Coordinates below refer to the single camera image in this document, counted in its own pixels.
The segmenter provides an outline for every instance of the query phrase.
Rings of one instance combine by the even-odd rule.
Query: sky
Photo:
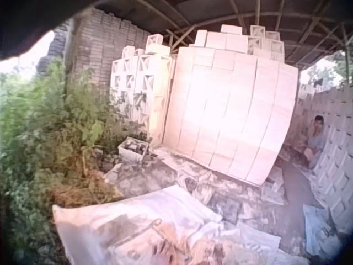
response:
[[[335,63],[330,62],[330,61],[326,60],[325,58],[322,58],[320,61],[318,61],[316,63],[316,65],[317,65],[318,69],[323,70],[323,69],[325,69],[325,67],[331,68],[331,67],[335,66]],[[310,79],[309,74],[308,74],[309,70],[310,70],[310,67],[308,69],[306,69],[305,71],[301,72],[300,82],[302,84],[308,83],[308,81]],[[340,81],[342,80],[342,77],[336,73],[334,75],[335,75],[335,79],[333,80],[333,85],[338,86]]]
[[[39,59],[46,56],[49,50],[50,42],[54,39],[54,32],[50,31],[45,34],[28,52],[0,62],[0,72],[11,72],[18,64],[22,68],[26,68],[20,72],[24,78],[30,78],[35,73],[35,65]]]

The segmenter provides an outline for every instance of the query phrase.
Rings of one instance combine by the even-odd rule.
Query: weeds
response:
[[[64,94],[65,76],[58,62],[45,78],[24,82],[7,75],[1,84],[2,230],[18,260],[65,264],[51,206],[117,200],[99,172],[87,173],[84,162],[96,143],[115,150],[136,128],[119,118],[105,93],[90,84],[89,73],[74,78]]]

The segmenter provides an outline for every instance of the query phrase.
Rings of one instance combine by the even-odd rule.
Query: corrugated roof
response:
[[[113,12],[118,17],[131,20],[138,27],[151,33],[166,35],[167,29],[181,36],[188,27],[219,31],[222,24],[240,25],[232,7],[233,1],[243,18],[247,32],[255,24],[256,2],[251,0],[113,0],[97,8]],[[342,49],[337,41],[342,40],[341,28],[335,36],[327,38],[316,50],[312,50],[339,23],[344,23],[348,37],[353,35],[352,10],[344,0],[260,0],[260,25],[275,30],[281,14],[279,32],[285,42],[286,63],[302,61],[300,69],[307,68],[319,58]]]

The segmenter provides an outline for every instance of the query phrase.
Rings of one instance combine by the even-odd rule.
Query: white basket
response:
[[[145,145],[146,145],[146,148],[145,148],[145,150],[143,151],[143,154],[139,154],[139,153],[133,152],[132,150],[125,149],[123,146],[125,146],[126,142],[128,142],[129,140],[132,140],[132,141],[134,141],[134,142],[137,143],[137,144],[145,144]],[[135,138],[127,137],[127,138],[125,139],[125,141],[122,142],[122,143],[118,146],[119,155],[120,155],[121,158],[124,159],[124,160],[141,162],[142,159],[144,158],[146,152],[147,152],[148,147],[149,147],[149,143],[147,143],[147,142],[144,142],[144,141],[141,141],[141,140],[138,140],[138,139],[135,139]]]

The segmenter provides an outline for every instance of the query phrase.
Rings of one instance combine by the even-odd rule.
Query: gray shirt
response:
[[[310,148],[316,148],[323,150],[325,146],[325,137],[324,137],[324,128],[321,129],[321,132],[317,136],[309,136],[308,146]]]

